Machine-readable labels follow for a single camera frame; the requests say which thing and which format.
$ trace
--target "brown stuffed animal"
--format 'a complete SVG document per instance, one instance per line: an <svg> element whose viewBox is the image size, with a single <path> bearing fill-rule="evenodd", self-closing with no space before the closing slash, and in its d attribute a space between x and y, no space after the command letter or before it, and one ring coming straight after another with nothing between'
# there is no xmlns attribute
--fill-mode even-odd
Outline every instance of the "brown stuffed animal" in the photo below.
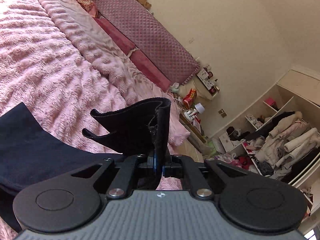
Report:
<svg viewBox="0 0 320 240"><path fill-rule="evenodd" d="M147 0L136 0L136 1L138 1L147 10L151 8L151 4L148 3Z"/></svg>

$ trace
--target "white lampshade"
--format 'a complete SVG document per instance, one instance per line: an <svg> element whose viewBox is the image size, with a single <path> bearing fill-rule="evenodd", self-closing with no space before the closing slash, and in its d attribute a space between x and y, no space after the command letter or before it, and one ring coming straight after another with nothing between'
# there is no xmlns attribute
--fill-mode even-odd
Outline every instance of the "white lampshade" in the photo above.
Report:
<svg viewBox="0 0 320 240"><path fill-rule="evenodd" d="M204 112L204 107L200 103L195 105L195 109L197 109L200 114Z"/></svg>

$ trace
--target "floral pillow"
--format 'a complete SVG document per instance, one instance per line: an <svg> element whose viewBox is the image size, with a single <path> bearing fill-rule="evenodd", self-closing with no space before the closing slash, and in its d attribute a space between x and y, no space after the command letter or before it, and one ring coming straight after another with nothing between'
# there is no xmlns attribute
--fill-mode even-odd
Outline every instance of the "floral pillow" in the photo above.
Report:
<svg viewBox="0 0 320 240"><path fill-rule="evenodd" d="M76 0L81 7L90 14L91 17L97 17L98 9L92 0Z"/></svg>

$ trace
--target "wall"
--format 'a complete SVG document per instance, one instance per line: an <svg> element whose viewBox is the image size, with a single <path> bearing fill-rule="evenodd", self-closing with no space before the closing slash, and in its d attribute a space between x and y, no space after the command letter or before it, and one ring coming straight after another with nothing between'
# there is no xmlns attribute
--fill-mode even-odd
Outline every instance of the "wall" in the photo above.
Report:
<svg viewBox="0 0 320 240"><path fill-rule="evenodd" d="M202 115L208 136L247 108L292 64L285 41L259 0L149 2L164 27L194 57L210 64L218 78L221 92ZM221 108L227 117L220 117Z"/></svg>
<svg viewBox="0 0 320 240"><path fill-rule="evenodd" d="M320 72L320 0L260 0L286 42L295 65Z"/></svg>

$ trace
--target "wardrobe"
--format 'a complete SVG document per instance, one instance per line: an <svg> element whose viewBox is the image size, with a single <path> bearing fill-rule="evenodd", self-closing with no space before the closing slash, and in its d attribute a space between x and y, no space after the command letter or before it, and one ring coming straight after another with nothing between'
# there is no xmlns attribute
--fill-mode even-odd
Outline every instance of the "wardrobe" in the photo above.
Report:
<svg viewBox="0 0 320 240"><path fill-rule="evenodd" d="M272 98L276 102L277 109L265 102L268 98ZM320 132L320 73L308 69L289 70L259 99L225 127L221 128L213 137L218 140L219 138L225 138L226 135L228 136L226 131L230 126L235 129L241 129L242 132L258 130L257 127L249 122L247 118L249 114L255 117L261 115L271 117L263 124L264 126L271 122L274 117L290 111L302 112L303 121L309 123L311 127L317 128L318 132ZM228 137L225 138L224 143L230 146ZM248 154L243 143L229 148L228 152L235 153L237 156ZM306 234L320 223L320 153L289 184L297 189L311 187L311 193L313 194L311 215L306 217L299 227L302 234Z"/></svg>

